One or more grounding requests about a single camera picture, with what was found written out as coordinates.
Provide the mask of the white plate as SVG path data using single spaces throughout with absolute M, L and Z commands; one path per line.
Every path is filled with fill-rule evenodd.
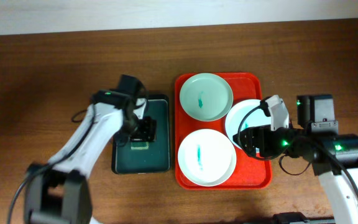
M 213 129 L 199 129 L 187 135 L 179 145 L 177 159 L 183 175 L 202 187 L 227 181 L 237 163 L 232 142 Z

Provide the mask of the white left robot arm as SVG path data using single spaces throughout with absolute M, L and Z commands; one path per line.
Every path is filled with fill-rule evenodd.
M 101 90 L 91 97 L 84 120 L 46 164 L 27 169 L 26 223 L 97 223 L 88 187 L 93 167 L 117 133 L 126 137 L 139 128 L 147 97 Z

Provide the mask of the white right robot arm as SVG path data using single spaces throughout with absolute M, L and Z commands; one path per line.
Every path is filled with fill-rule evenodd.
M 262 110 L 270 124 L 245 128 L 241 120 L 233 141 L 259 161 L 302 158 L 312 167 L 333 210 L 336 223 L 358 223 L 358 135 L 339 134 L 332 95 L 298 95 L 298 128 L 283 100 L 267 97 L 251 109 Z

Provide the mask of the light blue plate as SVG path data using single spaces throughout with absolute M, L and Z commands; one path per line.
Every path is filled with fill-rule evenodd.
M 237 134 L 238 127 L 244 116 L 255 107 L 260 105 L 260 100 L 244 100 L 236 103 L 226 115 L 225 131 L 226 136 L 230 141 L 239 148 L 238 144 L 234 141 L 233 136 Z M 244 122 L 241 130 L 248 127 L 270 125 L 271 118 L 267 117 L 262 110 L 253 112 Z

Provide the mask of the yellow green sponge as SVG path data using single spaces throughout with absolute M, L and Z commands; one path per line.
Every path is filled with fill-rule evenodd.
M 131 142 L 132 150 L 147 150 L 149 148 L 149 142 Z

